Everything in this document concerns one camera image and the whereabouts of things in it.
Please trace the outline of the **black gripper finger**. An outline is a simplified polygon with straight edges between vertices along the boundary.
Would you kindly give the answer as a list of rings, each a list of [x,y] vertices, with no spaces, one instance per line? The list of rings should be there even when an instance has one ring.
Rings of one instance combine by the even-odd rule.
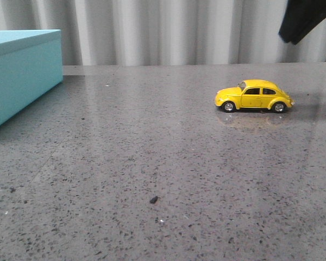
[[[278,34],[296,45],[325,18],[326,0],[288,0]]]

